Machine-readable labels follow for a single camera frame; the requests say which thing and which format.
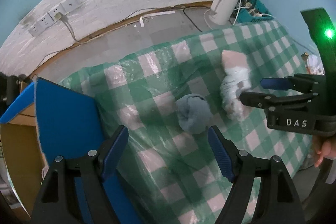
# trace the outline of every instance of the finger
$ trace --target finger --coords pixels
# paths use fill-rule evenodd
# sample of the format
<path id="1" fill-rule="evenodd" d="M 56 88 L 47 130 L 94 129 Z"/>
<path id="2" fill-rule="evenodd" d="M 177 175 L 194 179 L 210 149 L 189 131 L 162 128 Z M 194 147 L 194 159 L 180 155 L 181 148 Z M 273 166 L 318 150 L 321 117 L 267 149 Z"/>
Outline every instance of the finger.
<path id="1" fill-rule="evenodd" d="M 336 138 L 335 137 L 330 138 L 330 144 L 331 144 L 331 151 L 328 154 L 328 158 L 333 159 L 336 157 Z"/>
<path id="2" fill-rule="evenodd" d="M 321 138 L 318 137 L 318 136 L 313 135 L 313 138 L 312 138 L 312 149 L 317 154 L 321 154 L 321 146 L 322 146 Z"/>
<path id="3" fill-rule="evenodd" d="M 323 155 L 321 154 L 321 155 L 319 155 L 319 158 L 318 158 L 317 161 L 315 162 L 314 166 L 315 166 L 315 167 L 319 167 L 320 164 L 322 163 L 322 161 L 323 161 Z"/>
<path id="4" fill-rule="evenodd" d="M 314 164 L 317 163 L 317 161 L 319 160 L 320 156 L 317 153 L 313 153 L 313 159 L 314 159 Z"/>
<path id="5" fill-rule="evenodd" d="M 326 140 L 321 147 L 321 154 L 323 157 L 328 156 L 331 153 L 331 140 Z"/>

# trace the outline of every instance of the wall socket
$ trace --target wall socket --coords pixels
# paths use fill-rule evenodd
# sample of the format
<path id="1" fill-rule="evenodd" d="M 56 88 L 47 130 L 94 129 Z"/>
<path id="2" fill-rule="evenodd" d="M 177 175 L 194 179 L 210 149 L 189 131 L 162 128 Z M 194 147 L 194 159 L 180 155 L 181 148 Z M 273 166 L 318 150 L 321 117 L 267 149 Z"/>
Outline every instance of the wall socket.
<path id="1" fill-rule="evenodd" d="M 50 27 L 55 21 L 51 18 L 51 16 L 46 13 L 43 17 L 39 18 L 37 22 L 44 27 L 44 29 Z"/>
<path id="2" fill-rule="evenodd" d="M 69 13 L 79 7 L 77 0 L 63 0 L 61 1 L 61 4 L 66 13 Z"/>
<path id="3" fill-rule="evenodd" d="M 63 6 L 61 3 L 57 4 L 56 6 L 54 6 L 53 8 L 51 8 L 51 10 L 48 12 L 48 14 L 51 16 L 51 18 L 54 21 L 57 21 L 57 19 L 55 18 L 55 15 L 57 13 L 61 13 L 62 15 L 66 14 L 66 11 L 64 10 Z"/>
<path id="4" fill-rule="evenodd" d="M 33 37 L 38 37 L 44 30 L 45 30 L 45 28 L 42 27 L 42 26 L 40 25 L 40 23 L 38 23 L 38 22 L 35 22 L 33 25 L 31 25 L 31 26 L 28 28 L 28 32 L 30 32 L 30 34 L 31 34 Z"/>

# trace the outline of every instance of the wooden baseboard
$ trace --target wooden baseboard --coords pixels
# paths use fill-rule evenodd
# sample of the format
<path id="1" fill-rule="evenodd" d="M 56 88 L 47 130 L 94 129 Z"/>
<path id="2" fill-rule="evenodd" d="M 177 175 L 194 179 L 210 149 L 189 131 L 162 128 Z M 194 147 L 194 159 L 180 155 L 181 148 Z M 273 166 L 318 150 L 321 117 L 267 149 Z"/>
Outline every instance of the wooden baseboard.
<path id="1" fill-rule="evenodd" d="M 1 144 L 14 189 L 30 215 L 41 187 L 43 161 L 36 127 L 0 124 Z"/>
<path id="2" fill-rule="evenodd" d="M 30 221 L 30 216 L 26 213 L 26 211 L 22 207 L 13 209 L 13 213 L 21 221 L 27 221 L 27 222 Z"/>
<path id="3" fill-rule="evenodd" d="M 151 13 L 157 13 L 157 12 L 165 12 L 165 11 L 171 11 L 171 10 L 180 10 L 183 9 L 185 7 L 202 7 L 202 6 L 206 6 L 206 7 L 210 7 L 212 4 L 212 1 L 200 1 L 200 2 L 194 2 L 194 3 L 188 3 L 188 4 L 180 4 L 180 5 L 176 5 L 174 7 L 166 7 L 166 8 L 162 8 L 162 9 L 156 9 L 156 10 L 150 10 L 147 12 L 143 12 L 137 16 L 134 17 L 130 17 L 128 19 L 122 20 L 120 22 L 111 24 L 103 29 L 100 29 L 98 31 L 95 31 L 92 34 L 89 34 L 88 36 L 82 38 L 80 40 L 80 42 L 88 42 L 89 40 L 92 40 L 94 38 L 100 37 L 103 34 L 119 29 L 125 25 L 128 25 L 130 23 L 133 22 L 137 22 L 141 16 L 144 16 L 146 14 L 151 14 Z M 34 75 L 40 73 L 42 70 L 44 70 L 48 65 L 50 65 L 51 63 L 55 62 L 57 59 L 59 59 L 61 56 L 63 56 L 64 54 L 66 54 L 67 52 L 71 51 L 73 48 L 78 47 L 79 44 L 75 43 L 72 46 L 64 49 L 63 51 L 60 51 L 59 53 L 57 53 L 56 55 L 54 55 L 52 58 L 48 59 L 47 61 L 45 61 L 41 66 L 39 66 L 38 68 L 36 68 L 30 75 L 29 78 L 33 78 Z"/>

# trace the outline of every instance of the human hand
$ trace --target human hand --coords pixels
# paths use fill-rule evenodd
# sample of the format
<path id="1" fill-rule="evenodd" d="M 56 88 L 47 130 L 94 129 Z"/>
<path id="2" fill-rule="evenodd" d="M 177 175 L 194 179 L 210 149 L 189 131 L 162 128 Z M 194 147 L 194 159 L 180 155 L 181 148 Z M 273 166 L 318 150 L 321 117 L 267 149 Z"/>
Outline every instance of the human hand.
<path id="1" fill-rule="evenodd" d="M 331 138 L 323 138 L 320 136 L 313 136 L 312 148 L 314 150 L 315 167 L 318 167 L 323 158 L 336 158 L 336 136 Z"/>

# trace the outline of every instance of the plastic sheet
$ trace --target plastic sheet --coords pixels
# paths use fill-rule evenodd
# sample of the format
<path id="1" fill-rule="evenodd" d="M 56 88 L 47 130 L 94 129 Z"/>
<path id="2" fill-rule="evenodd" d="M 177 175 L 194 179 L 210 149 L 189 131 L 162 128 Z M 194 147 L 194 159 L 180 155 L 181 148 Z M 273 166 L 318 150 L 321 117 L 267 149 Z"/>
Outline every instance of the plastic sheet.
<path id="1" fill-rule="evenodd" d="M 272 36 L 258 35 L 267 29 Z M 254 44 L 243 43 L 246 32 L 253 34 L 251 41 L 257 41 L 258 50 Z M 223 49 L 242 51 L 248 57 L 251 86 L 256 89 L 261 78 L 278 74 L 278 62 L 265 55 L 264 48 L 275 42 L 271 37 L 285 35 L 275 22 L 214 30 L 141 50 L 117 63 L 84 68 L 61 82 L 94 96 L 107 135 L 119 124 L 129 128 L 129 142 L 118 171 L 144 223 L 213 224 L 231 189 L 206 133 L 191 135 L 179 126 L 176 101 L 186 94 L 197 93 L 207 100 L 213 115 L 211 124 L 238 149 L 255 157 L 279 155 L 294 175 L 308 152 L 310 138 L 266 128 L 260 109 L 253 109 L 241 122 L 232 121 L 222 109 L 220 96 Z M 279 47 L 292 53 L 281 55 L 282 67 L 288 62 L 295 73 L 304 73 L 303 65 L 295 65 L 295 45 L 286 46 L 277 39 Z M 263 63 L 271 70 L 256 65 L 253 57 L 261 51 L 260 58 L 263 56 Z M 259 184 L 256 179 L 245 223 L 253 215 Z"/>
<path id="2" fill-rule="evenodd" d="M 212 117 L 206 99 L 199 94 L 188 94 L 176 101 L 180 127 L 190 134 L 203 133 Z"/>
<path id="3" fill-rule="evenodd" d="M 319 58 L 314 54 L 307 58 L 307 69 L 312 75 L 325 75 L 322 62 L 319 62 Z"/>
<path id="4" fill-rule="evenodd" d="M 239 96 L 244 90 L 251 88 L 249 79 L 250 68 L 246 55 L 241 52 L 224 50 L 222 65 L 226 76 L 220 86 L 222 107 L 232 120 L 242 121 L 249 114 L 251 108 L 244 106 Z"/>

